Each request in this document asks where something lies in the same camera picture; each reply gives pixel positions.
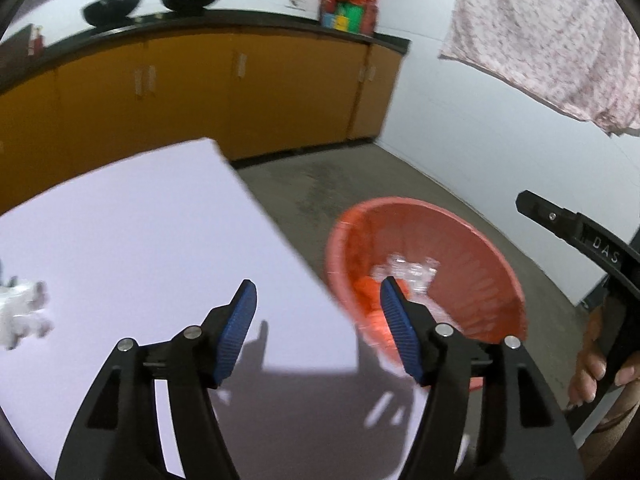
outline orange cabinet door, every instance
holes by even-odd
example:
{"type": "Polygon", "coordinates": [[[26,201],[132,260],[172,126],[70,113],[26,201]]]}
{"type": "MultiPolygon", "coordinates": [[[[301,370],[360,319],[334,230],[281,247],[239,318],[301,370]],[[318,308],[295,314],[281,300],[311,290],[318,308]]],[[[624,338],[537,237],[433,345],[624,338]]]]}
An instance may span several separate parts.
{"type": "Polygon", "coordinates": [[[147,42],[143,108],[149,148],[210,137],[232,156],[232,60],[231,33],[182,32],[147,42]]]}
{"type": "Polygon", "coordinates": [[[0,214],[74,176],[54,72],[0,96],[0,214]]]}
{"type": "Polygon", "coordinates": [[[380,134],[401,60],[402,56],[393,50],[379,45],[370,47],[360,97],[349,129],[350,139],[380,134]]]}
{"type": "Polygon", "coordinates": [[[234,158],[347,138],[366,46],[314,34],[236,36],[234,158]]]}
{"type": "Polygon", "coordinates": [[[79,173],[148,149],[143,53],[143,43],[133,43],[57,69],[63,135],[79,173]]]}

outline human hand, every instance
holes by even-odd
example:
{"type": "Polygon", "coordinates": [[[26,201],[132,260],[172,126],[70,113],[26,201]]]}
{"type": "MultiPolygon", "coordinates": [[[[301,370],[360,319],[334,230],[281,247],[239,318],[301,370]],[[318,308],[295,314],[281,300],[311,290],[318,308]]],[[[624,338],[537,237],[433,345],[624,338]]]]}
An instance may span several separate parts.
{"type": "MultiPolygon", "coordinates": [[[[604,377],[607,360],[596,340],[602,332],[602,308],[594,310],[582,338],[582,350],[578,352],[575,374],[569,382],[569,407],[591,402],[596,396],[597,381],[604,377]]],[[[628,384],[609,413],[600,424],[605,424],[631,410],[640,400],[640,352],[635,352],[616,374],[617,386],[628,384]]]]}

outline pink patterned fabric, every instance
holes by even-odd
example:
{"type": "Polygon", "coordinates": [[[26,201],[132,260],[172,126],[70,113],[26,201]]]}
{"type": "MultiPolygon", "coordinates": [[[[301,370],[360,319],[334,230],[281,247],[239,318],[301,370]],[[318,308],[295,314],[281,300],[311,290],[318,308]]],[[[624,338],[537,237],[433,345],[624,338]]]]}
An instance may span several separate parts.
{"type": "Polygon", "coordinates": [[[640,128],[640,41],[615,0],[457,0],[440,56],[606,132],[640,128]]]}

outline screw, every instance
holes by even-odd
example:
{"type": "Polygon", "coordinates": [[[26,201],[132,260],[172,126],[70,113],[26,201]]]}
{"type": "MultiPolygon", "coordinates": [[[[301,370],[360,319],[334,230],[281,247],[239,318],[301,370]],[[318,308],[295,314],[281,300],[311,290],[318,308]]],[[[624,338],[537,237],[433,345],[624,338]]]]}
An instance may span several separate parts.
{"type": "Polygon", "coordinates": [[[188,326],[187,328],[184,329],[184,332],[182,332],[182,335],[185,336],[185,338],[187,339],[197,339],[200,337],[201,334],[202,334],[202,329],[197,325],[188,326]]]}
{"type": "Polygon", "coordinates": [[[507,345],[512,350],[515,350],[516,348],[520,348],[520,345],[521,345],[520,340],[514,335],[508,335],[507,337],[505,337],[504,344],[507,345]]]}
{"type": "Polygon", "coordinates": [[[121,352],[126,352],[127,350],[131,350],[133,348],[133,339],[130,337],[126,337],[118,341],[118,350],[121,352]]]}
{"type": "Polygon", "coordinates": [[[442,337],[449,337],[453,335],[453,327],[446,323],[440,323],[436,325],[436,334],[441,335],[442,337]]]}

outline floor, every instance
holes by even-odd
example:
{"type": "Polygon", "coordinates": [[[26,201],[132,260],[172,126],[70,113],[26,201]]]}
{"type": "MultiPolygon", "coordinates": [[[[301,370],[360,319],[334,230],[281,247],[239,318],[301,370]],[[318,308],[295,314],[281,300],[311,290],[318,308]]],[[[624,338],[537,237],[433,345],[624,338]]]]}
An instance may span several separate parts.
{"type": "MultiPolygon", "coordinates": [[[[324,279],[324,246],[350,206],[379,196],[407,196],[442,206],[491,240],[516,272],[526,297],[526,348],[556,399],[566,405],[586,314],[575,308],[536,264],[495,227],[439,184],[375,144],[343,146],[238,168],[240,177],[313,271],[324,279]]],[[[475,433],[481,397],[470,400],[475,433]]]]}

